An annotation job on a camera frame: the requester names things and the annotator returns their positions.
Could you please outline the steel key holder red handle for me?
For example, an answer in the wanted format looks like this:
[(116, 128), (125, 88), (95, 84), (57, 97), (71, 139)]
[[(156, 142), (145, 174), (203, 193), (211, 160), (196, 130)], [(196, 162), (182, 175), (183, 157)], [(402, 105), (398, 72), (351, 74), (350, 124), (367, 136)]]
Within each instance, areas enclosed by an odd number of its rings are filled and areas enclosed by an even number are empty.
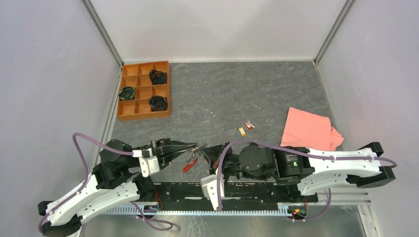
[(207, 148), (207, 147), (208, 147), (208, 144), (207, 143), (204, 143), (200, 147), (197, 146), (197, 147), (195, 147), (195, 148), (193, 148), (193, 149), (190, 150), (191, 155), (186, 160), (186, 165), (182, 169), (182, 172), (183, 173), (188, 172), (192, 167), (194, 167), (195, 164), (198, 162), (198, 160), (199, 160), (200, 157), (202, 157), (207, 164), (210, 164), (210, 159), (208, 158), (208, 156), (203, 151), (203, 148)]

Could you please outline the yellow key tag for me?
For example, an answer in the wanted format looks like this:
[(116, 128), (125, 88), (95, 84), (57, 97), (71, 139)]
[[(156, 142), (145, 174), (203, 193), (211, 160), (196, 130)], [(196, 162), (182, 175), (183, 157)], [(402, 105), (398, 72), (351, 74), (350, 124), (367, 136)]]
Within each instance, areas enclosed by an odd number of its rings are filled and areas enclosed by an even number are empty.
[(242, 126), (238, 127), (238, 131), (239, 131), (241, 136), (243, 136), (243, 137), (246, 136), (246, 131)]

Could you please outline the red key tag with ring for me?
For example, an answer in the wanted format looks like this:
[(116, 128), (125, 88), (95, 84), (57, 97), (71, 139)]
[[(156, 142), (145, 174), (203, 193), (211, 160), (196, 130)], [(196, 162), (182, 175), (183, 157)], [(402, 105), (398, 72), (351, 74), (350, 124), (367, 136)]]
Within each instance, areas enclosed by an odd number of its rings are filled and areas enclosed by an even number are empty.
[(249, 120), (246, 120), (245, 122), (244, 122), (244, 124), (245, 124), (245, 126), (249, 129), (249, 130), (252, 130), (252, 129), (254, 129), (255, 127), (251, 124), (251, 122), (249, 121)]

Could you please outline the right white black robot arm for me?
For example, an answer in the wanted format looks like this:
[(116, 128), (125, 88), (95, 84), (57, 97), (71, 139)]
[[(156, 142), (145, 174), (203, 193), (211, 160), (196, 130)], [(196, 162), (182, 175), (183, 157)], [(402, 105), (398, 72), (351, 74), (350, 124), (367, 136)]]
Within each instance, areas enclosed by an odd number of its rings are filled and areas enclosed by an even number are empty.
[(275, 147), (248, 142), (234, 154), (231, 144), (202, 149), (211, 174), (200, 180), (206, 197), (224, 197), (224, 184), (230, 176), (267, 181), (273, 178), (285, 185), (286, 197), (299, 201), (319, 190), (337, 185), (356, 185), (360, 189), (382, 187), (396, 179), (396, 163), (384, 158), (379, 142), (355, 151), (320, 151), (305, 147)]

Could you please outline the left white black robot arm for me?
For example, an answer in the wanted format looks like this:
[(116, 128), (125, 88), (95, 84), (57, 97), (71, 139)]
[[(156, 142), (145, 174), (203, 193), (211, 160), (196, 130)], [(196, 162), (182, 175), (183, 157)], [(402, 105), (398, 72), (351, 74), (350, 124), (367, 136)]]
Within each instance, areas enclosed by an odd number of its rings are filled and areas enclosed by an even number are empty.
[(45, 237), (68, 237), (101, 212), (131, 201), (159, 201), (151, 175), (161, 171), (197, 143), (152, 140), (132, 147), (121, 140), (100, 144), (101, 162), (84, 180), (55, 201), (41, 201), (39, 230)]

